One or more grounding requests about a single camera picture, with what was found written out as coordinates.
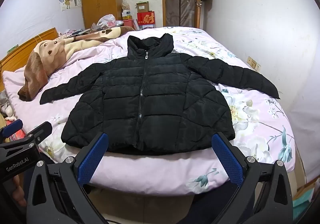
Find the person's left hand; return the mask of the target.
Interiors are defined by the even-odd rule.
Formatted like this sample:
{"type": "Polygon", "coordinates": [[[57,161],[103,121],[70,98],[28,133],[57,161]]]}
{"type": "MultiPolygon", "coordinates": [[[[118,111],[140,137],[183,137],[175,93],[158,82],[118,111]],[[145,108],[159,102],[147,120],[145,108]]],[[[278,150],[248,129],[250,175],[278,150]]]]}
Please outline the person's left hand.
{"type": "Polygon", "coordinates": [[[20,178],[18,175],[16,175],[13,179],[12,179],[14,186],[15,186],[15,190],[12,192],[12,198],[18,203],[19,206],[21,207],[26,207],[27,206],[27,202],[24,198],[24,191],[22,189],[22,187],[20,186],[20,178]]]}

